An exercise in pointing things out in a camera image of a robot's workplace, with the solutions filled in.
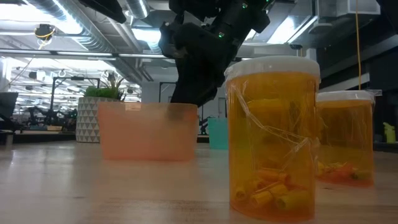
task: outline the translucent orange bin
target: translucent orange bin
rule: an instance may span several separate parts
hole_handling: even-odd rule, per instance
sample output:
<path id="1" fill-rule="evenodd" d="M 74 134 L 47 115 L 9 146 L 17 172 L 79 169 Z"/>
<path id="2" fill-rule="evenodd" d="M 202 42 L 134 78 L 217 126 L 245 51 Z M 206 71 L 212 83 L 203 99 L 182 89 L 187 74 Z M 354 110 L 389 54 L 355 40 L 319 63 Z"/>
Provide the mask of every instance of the translucent orange bin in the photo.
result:
<path id="1" fill-rule="evenodd" d="M 101 102 L 104 159 L 188 161 L 197 143 L 197 106 Z"/>
<path id="2" fill-rule="evenodd" d="M 374 97 L 366 91 L 320 93 L 317 177 L 333 184 L 373 185 Z"/>
<path id="3" fill-rule="evenodd" d="M 234 64 L 226 76 L 231 206 L 269 221 L 312 219 L 319 65 L 261 57 Z"/>

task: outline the table surface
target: table surface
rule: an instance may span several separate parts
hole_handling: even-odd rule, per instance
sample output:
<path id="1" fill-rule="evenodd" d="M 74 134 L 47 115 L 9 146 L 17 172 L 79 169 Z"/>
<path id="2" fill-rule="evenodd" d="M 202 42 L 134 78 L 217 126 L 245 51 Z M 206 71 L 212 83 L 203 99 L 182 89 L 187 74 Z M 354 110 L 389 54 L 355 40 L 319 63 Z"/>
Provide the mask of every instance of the table surface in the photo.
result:
<path id="1" fill-rule="evenodd" d="M 309 223 L 398 223 L 398 154 L 375 153 L 376 184 L 317 183 Z M 267 223 L 228 202 L 228 152 L 199 144 L 191 162 L 103 161 L 99 144 L 0 151 L 0 223 Z"/>

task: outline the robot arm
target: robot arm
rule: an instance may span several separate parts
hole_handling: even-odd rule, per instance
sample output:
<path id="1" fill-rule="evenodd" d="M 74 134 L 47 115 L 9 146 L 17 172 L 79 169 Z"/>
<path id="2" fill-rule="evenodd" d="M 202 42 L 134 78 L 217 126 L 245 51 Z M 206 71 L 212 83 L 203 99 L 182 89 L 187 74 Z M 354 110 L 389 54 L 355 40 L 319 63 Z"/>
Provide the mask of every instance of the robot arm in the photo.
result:
<path id="1" fill-rule="evenodd" d="M 251 29 L 262 32 L 270 23 L 265 8 L 270 0 L 170 0 L 170 9 L 177 14 L 170 24 L 160 28 L 159 47 L 174 58 L 178 81 L 172 103 L 204 105 L 212 100 L 217 88 L 224 83 L 224 71 L 235 58 Z M 183 23 L 184 12 L 202 22 L 199 27 Z"/>

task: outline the green plant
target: green plant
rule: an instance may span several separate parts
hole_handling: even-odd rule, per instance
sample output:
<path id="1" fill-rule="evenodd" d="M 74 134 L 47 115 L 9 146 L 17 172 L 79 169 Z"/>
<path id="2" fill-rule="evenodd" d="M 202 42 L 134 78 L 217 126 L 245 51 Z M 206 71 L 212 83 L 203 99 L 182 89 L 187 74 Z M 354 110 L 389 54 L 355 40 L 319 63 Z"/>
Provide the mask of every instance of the green plant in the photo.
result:
<path id="1" fill-rule="evenodd" d="M 111 78 L 110 81 L 104 82 L 101 81 L 105 85 L 103 88 L 96 88 L 95 86 L 89 86 L 86 89 L 85 96 L 93 96 L 93 97 L 105 97 L 105 98 L 112 98 L 124 101 L 126 98 L 126 94 L 124 90 L 120 90 L 120 84 L 124 78 L 116 80 L 115 78 Z"/>

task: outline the teal bin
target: teal bin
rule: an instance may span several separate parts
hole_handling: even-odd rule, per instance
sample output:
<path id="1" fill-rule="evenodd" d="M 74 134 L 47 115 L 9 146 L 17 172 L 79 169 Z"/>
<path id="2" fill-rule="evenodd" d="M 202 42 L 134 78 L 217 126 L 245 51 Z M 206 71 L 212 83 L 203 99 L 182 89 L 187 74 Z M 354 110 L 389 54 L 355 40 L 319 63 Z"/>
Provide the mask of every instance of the teal bin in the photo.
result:
<path id="1" fill-rule="evenodd" d="M 211 149 L 228 149 L 228 120 L 226 118 L 208 118 L 208 130 Z"/>

